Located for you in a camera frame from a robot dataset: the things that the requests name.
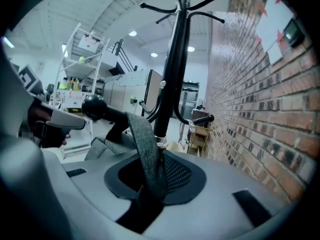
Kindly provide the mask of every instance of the ceiling light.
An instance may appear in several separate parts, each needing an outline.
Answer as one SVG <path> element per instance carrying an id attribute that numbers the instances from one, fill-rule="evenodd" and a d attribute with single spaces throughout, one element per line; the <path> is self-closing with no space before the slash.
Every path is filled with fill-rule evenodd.
<path id="1" fill-rule="evenodd" d="M 131 36 L 131 37 L 134 37 L 134 36 L 136 36 L 136 35 L 137 35 L 137 32 L 136 32 L 136 31 L 132 31 L 132 32 L 129 33 L 129 36 Z"/>
<path id="2" fill-rule="evenodd" d="M 193 46 L 188 46 L 188 52 L 194 52 L 195 48 Z"/>
<path id="3" fill-rule="evenodd" d="M 2 40 L 10 47 L 15 48 L 15 46 L 6 38 L 5 36 L 2 38 Z"/>
<path id="4" fill-rule="evenodd" d="M 62 45 L 62 53 L 64 53 L 66 47 L 67 46 L 65 44 Z M 68 57 L 68 51 L 67 50 L 65 51 L 64 57 Z"/>

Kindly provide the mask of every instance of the bottle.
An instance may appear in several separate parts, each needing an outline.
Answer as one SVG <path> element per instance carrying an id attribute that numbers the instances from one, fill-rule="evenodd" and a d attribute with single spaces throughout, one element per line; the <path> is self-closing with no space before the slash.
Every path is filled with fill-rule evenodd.
<path id="1" fill-rule="evenodd" d="M 67 90 L 70 90 L 70 88 L 71 88 L 71 77 L 70 77 L 70 79 L 68 80 L 68 83 L 66 84 L 66 89 L 67 89 Z"/>
<path id="2" fill-rule="evenodd" d="M 67 77 L 63 78 L 62 83 L 60 83 L 59 85 L 59 89 L 63 89 L 63 90 L 67 89 L 67 80 L 68 80 Z"/>
<path id="3" fill-rule="evenodd" d="M 84 83 L 83 83 L 83 82 L 80 82 L 80 83 L 79 83 L 79 91 L 82 91 L 82 89 L 83 89 L 82 87 L 83 87 L 83 86 L 84 86 Z"/>
<path id="4" fill-rule="evenodd" d="M 79 79 L 76 78 L 75 79 L 75 84 L 74 84 L 74 90 L 75 91 L 79 91 L 79 84 L 80 84 Z"/>
<path id="5" fill-rule="evenodd" d="M 75 79 L 72 78 L 70 90 L 74 90 L 74 83 L 75 83 Z"/>

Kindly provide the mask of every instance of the floor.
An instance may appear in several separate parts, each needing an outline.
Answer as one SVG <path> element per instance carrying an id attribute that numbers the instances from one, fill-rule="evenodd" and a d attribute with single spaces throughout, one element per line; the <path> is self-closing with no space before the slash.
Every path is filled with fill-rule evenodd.
<path id="1" fill-rule="evenodd" d="M 97 136 L 103 136 L 107 135 L 107 133 L 110 131 L 110 129 L 113 127 L 113 124 L 110 124 L 109 121 L 107 120 L 99 120 L 97 122 L 94 122 L 92 125 L 93 128 L 93 137 Z M 90 127 L 86 126 L 85 129 L 82 131 L 86 131 L 88 133 L 90 131 Z M 167 136 L 167 141 L 170 142 L 177 142 L 179 140 L 179 132 L 180 132 L 180 121 L 175 118 L 171 118 L 169 121 L 168 125 L 168 130 L 166 132 Z M 186 136 L 188 132 L 188 126 L 185 125 L 184 127 L 184 134 L 183 137 Z M 82 133 L 77 131 L 71 131 L 70 132 L 70 139 L 67 139 L 67 145 L 66 147 L 72 146 L 74 143 L 81 142 L 82 138 L 80 139 L 79 135 Z M 62 148 L 56 148 L 56 147 L 51 147 L 51 148 L 46 148 L 45 150 L 49 150 L 57 155 L 61 163 L 73 163 L 73 162 L 79 162 L 79 161 L 84 161 L 85 157 L 87 155 L 88 149 L 78 151 L 78 152 L 73 152 L 69 153 L 65 156 L 63 159 L 63 153 L 62 153 Z"/>

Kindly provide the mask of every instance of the metal shelving unit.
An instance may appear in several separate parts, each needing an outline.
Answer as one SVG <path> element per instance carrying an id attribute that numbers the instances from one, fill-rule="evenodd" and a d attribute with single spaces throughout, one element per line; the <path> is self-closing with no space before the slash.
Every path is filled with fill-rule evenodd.
<path id="1" fill-rule="evenodd" d="M 56 74 L 53 91 L 53 104 L 56 103 L 58 79 L 61 72 L 65 71 L 66 76 L 79 78 L 82 81 L 90 76 L 93 76 L 92 90 L 88 94 L 94 94 L 96 83 L 99 77 L 100 69 L 108 71 L 111 67 L 103 63 L 102 58 L 107 50 L 109 38 L 99 37 L 80 28 L 79 23 L 71 34 L 66 47 L 61 55 L 59 68 Z M 92 52 L 83 47 L 79 47 L 81 39 L 85 38 L 96 40 L 96 52 Z M 71 130 L 71 138 L 67 139 L 67 145 L 62 147 L 62 155 L 65 158 L 66 154 L 88 150 L 91 147 L 93 140 L 93 122 L 89 120 L 89 125 L 86 125 L 82 130 Z"/>

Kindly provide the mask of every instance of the gray machine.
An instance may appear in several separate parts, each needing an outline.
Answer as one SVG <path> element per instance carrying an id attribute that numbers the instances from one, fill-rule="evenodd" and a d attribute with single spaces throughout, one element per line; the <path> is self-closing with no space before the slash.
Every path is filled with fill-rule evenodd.
<path id="1" fill-rule="evenodd" d="M 175 161 L 186 161 L 201 169 L 205 175 L 202 190 L 188 202 L 164 206 L 142 234 L 119 225 L 116 221 L 132 201 L 117 197 L 106 185 L 105 174 L 114 165 L 139 159 L 137 151 L 62 165 L 54 153 L 41 151 L 32 141 L 17 138 L 19 126 L 35 98 L 24 89 L 4 54 L 1 63 L 5 66 L 0 73 L 0 177 L 11 194 L 31 209 L 41 227 L 52 236 L 90 240 L 261 239 L 288 215 L 290 207 L 233 166 L 174 152 L 170 156 Z M 237 197 L 243 191 L 247 204 Z M 259 203 L 255 208 L 262 207 L 260 212 L 267 214 L 267 221 L 259 222 L 258 216 L 260 224 L 255 224 L 248 200 Z"/>
<path id="2" fill-rule="evenodd" d="M 196 108 L 198 94 L 199 94 L 199 83 L 183 81 L 182 90 L 179 101 L 180 114 L 185 119 L 191 119 L 192 110 Z"/>
<path id="3" fill-rule="evenodd" d="M 174 102 L 172 90 L 178 90 L 175 98 L 179 101 L 185 70 L 182 62 L 187 61 L 183 51 L 188 53 L 191 17 L 200 14 L 225 22 L 205 12 L 187 15 L 188 11 L 212 1 L 191 6 L 190 0 L 178 0 L 180 8 L 172 10 L 145 3 L 140 5 L 166 13 L 165 17 L 176 14 L 173 42 L 170 42 L 161 81 L 162 91 L 156 107 L 150 112 L 150 118 L 159 115 L 154 133 L 166 133 L 166 122 L 172 112 L 165 102 L 169 102 L 170 107 L 175 104 L 174 111 L 179 120 L 195 124 L 181 118 L 179 103 Z M 270 236 L 291 212 L 291 206 L 285 206 L 267 188 L 231 165 L 166 151 L 165 137 L 159 134 L 155 138 L 152 135 L 152 141 L 145 145 L 134 143 L 121 135 L 128 127 L 124 115 L 103 103 L 97 103 L 94 113 L 86 114 L 91 118 L 96 116 L 96 120 L 108 116 L 115 126 L 120 125 L 108 133 L 108 141 L 113 134 L 120 134 L 122 138 L 114 143 L 127 150 L 62 165 L 54 153 L 41 150 L 31 140 L 17 137 L 21 123 L 34 106 L 49 114 L 50 119 L 42 121 L 50 127 L 65 125 L 81 129 L 85 121 L 50 108 L 28 93 L 2 48 L 0 65 L 0 187 L 3 190 L 1 201 L 5 204 L 1 213 L 9 225 L 15 225 L 10 229 L 10 238 L 23 232 L 38 239 L 66 240 L 255 240 Z M 99 147 L 105 145 L 106 140 L 102 140 Z M 155 150 L 150 150 L 148 155 L 146 149 L 142 156 L 139 152 L 144 147 L 141 146 L 147 145 L 155 146 L 156 151 L 158 145 L 162 149 L 161 156 Z M 143 164 L 148 164 L 152 155 L 159 159 L 154 167 L 163 167 L 168 189 L 163 198 L 158 199 L 147 195 L 148 191 L 141 195 L 141 189 L 147 185 Z M 32 227 L 24 227 L 26 223 L 31 223 Z"/>

